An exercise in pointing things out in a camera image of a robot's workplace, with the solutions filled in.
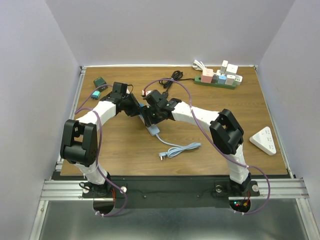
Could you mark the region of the light blue power strip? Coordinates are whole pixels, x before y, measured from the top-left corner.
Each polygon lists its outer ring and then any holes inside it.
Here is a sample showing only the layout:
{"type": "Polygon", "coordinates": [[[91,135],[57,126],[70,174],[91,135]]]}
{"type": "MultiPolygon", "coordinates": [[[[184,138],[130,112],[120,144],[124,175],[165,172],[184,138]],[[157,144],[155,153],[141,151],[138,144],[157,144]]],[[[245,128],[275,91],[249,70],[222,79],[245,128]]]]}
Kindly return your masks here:
{"type": "Polygon", "coordinates": [[[199,142],[192,142],[188,145],[178,145],[178,144],[173,144],[167,141],[164,141],[160,136],[160,129],[156,125],[151,125],[151,126],[146,126],[146,129],[150,133],[152,137],[156,137],[161,143],[170,146],[170,148],[167,151],[160,152],[158,154],[159,158],[161,161],[163,161],[165,158],[173,158],[178,156],[179,154],[185,152],[185,151],[191,151],[198,149],[202,146],[201,143],[199,142]]]}

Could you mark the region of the teal usb charger plug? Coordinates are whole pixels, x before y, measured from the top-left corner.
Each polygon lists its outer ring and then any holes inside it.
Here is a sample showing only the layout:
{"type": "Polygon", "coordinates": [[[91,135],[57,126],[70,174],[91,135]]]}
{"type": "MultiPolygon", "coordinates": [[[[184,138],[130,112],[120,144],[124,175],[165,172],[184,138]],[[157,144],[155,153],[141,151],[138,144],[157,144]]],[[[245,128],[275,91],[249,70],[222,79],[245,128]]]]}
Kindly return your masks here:
{"type": "Polygon", "coordinates": [[[101,96],[101,92],[96,90],[91,94],[90,98],[93,100],[98,100],[100,96],[101,96]]]}

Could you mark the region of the dark green charger plug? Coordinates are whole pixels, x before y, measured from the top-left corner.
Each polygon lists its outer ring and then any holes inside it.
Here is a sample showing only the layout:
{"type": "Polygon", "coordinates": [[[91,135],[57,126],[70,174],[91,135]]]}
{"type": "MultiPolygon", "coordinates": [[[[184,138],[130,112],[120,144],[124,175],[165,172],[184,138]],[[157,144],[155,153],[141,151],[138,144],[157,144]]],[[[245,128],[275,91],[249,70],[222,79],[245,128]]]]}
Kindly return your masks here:
{"type": "Polygon", "coordinates": [[[102,77],[98,77],[96,78],[94,81],[93,81],[93,84],[96,88],[102,86],[102,85],[105,85],[106,84],[106,81],[102,78],[102,77]]]}

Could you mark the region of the white triangular power strip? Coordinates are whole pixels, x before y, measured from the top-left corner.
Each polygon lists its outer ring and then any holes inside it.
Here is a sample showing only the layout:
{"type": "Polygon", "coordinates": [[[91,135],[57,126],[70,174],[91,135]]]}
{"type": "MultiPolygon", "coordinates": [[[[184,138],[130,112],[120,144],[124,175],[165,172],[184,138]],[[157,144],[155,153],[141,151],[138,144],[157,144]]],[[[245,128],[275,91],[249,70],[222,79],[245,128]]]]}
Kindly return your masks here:
{"type": "Polygon", "coordinates": [[[252,135],[249,141],[269,156],[277,153],[272,131],[269,126],[264,127],[252,135]]]}

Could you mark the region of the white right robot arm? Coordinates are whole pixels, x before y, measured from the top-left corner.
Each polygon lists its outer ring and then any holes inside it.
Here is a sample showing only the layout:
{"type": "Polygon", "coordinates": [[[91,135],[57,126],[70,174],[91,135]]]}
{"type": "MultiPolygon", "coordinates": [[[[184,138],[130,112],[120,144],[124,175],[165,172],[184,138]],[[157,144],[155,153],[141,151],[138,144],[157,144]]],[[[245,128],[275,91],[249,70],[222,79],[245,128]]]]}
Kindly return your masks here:
{"type": "Polygon", "coordinates": [[[143,91],[142,96],[147,102],[142,112],[147,126],[172,120],[199,127],[213,147],[227,159],[231,192],[242,195],[248,190],[250,172],[243,153],[244,130],[230,110],[209,111],[177,98],[167,100],[158,90],[143,91]]]}

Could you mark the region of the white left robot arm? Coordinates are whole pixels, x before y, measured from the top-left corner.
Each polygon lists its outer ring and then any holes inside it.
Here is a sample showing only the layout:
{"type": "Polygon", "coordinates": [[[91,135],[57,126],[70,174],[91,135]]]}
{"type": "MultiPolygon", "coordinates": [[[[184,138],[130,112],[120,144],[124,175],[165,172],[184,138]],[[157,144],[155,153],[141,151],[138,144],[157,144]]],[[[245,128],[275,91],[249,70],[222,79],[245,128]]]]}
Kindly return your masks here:
{"type": "Polygon", "coordinates": [[[76,120],[67,120],[63,127],[61,158],[76,165],[88,182],[94,184],[94,191],[100,197],[111,193],[111,184],[106,181],[108,172],[99,164],[98,133],[102,132],[103,124],[120,112],[130,117],[141,113],[141,106],[128,90],[129,87],[132,85],[115,82],[112,91],[101,98],[94,108],[80,108],[79,112],[88,112],[76,120]]]}

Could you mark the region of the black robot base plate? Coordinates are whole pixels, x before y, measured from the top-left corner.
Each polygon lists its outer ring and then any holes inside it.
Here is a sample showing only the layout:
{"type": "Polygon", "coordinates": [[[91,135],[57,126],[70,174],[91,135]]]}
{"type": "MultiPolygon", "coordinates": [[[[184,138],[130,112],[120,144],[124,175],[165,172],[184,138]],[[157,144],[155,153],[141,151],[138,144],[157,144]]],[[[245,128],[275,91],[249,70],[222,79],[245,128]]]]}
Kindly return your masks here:
{"type": "Polygon", "coordinates": [[[226,175],[218,176],[131,176],[112,177],[113,184],[80,182],[82,197],[93,199],[96,211],[112,214],[128,209],[235,208],[248,212],[250,200],[260,196],[258,183],[246,186],[226,175]]]}

